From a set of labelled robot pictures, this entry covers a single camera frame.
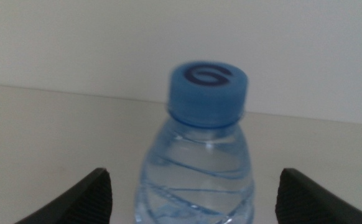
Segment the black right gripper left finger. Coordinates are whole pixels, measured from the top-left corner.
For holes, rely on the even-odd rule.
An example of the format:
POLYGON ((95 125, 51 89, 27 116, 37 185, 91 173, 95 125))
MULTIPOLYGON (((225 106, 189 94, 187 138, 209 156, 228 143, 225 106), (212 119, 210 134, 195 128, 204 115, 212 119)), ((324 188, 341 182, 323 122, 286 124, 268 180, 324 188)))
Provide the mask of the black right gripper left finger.
POLYGON ((96 168, 18 224, 109 224, 113 194, 109 172, 96 168))

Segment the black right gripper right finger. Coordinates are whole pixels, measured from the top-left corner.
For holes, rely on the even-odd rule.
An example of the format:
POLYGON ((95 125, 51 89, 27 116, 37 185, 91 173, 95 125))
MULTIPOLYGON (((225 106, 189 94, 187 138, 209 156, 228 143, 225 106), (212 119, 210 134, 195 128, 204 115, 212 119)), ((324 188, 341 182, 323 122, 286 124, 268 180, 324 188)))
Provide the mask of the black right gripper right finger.
POLYGON ((280 224, 362 224, 362 211, 294 168, 281 172, 275 213, 280 224))

